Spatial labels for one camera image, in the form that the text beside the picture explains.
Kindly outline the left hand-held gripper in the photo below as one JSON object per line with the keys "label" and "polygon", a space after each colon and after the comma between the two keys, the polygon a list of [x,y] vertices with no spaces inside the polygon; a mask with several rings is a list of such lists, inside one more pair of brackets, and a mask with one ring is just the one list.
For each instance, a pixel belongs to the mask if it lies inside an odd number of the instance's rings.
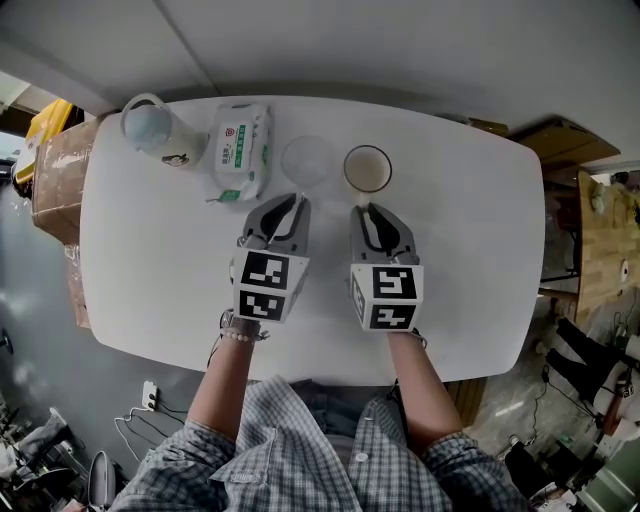
{"label": "left hand-held gripper", "polygon": [[[282,323],[300,295],[309,271],[311,202],[295,193],[274,197],[247,216],[230,264],[236,316]],[[294,206],[290,229],[276,232]]]}

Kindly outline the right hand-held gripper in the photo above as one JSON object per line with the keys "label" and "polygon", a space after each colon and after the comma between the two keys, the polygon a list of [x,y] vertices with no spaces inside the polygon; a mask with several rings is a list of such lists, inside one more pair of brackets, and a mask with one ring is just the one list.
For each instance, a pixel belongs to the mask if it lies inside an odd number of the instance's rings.
{"label": "right hand-held gripper", "polygon": [[[370,239],[369,216],[377,235]],[[349,295],[359,324],[370,332],[411,332],[424,299],[424,267],[409,227],[387,208],[369,203],[350,214]]]}

